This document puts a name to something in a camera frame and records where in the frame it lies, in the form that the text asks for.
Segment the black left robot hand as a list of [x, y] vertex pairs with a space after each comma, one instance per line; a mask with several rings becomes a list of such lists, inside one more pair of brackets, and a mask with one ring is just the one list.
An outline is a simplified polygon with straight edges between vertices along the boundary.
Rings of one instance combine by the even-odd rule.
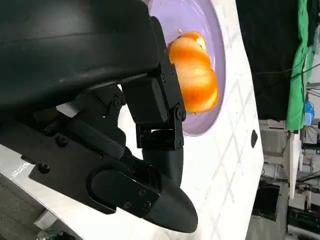
[[143, 1], [1, 1], [0, 143], [35, 164], [32, 180], [107, 215], [192, 233], [185, 119]]

